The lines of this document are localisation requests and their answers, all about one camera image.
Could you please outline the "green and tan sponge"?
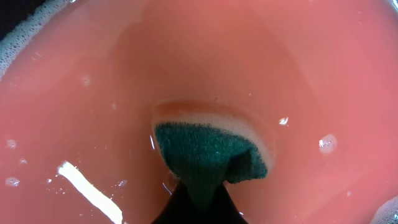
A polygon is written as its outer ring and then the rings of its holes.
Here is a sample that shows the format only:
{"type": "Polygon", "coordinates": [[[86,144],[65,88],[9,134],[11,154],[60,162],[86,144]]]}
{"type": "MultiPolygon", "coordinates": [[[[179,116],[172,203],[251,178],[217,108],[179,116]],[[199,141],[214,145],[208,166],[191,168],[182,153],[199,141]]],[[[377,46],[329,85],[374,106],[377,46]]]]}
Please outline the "green and tan sponge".
{"type": "Polygon", "coordinates": [[[170,171],[206,210],[224,182],[263,179],[275,161],[272,132],[247,111],[207,101],[165,101],[154,107],[155,145],[170,171]]]}

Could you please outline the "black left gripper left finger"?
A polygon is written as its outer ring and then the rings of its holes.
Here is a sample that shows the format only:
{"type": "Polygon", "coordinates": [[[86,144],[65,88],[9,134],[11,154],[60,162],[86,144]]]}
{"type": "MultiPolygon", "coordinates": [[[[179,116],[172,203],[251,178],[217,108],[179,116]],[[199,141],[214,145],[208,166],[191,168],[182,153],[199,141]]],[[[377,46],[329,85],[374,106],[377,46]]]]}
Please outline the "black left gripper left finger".
{"type": "Polygon", "coordinates": [[[179,182],[169,201],[152,224],[195,224],[198,212],[186,186],[179,182]]]}

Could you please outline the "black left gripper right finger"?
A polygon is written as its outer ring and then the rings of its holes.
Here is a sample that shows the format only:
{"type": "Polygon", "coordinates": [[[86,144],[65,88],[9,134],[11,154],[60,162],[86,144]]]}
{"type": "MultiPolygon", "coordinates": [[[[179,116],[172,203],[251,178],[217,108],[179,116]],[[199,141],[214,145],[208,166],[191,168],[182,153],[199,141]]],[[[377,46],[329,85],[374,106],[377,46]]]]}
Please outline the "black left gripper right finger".
{"type": "Polygon", "coordinates": [[[236,208],[225,186],[221,184],[215,191],[211,203],[211,223],[248,224],[236,208]]]}

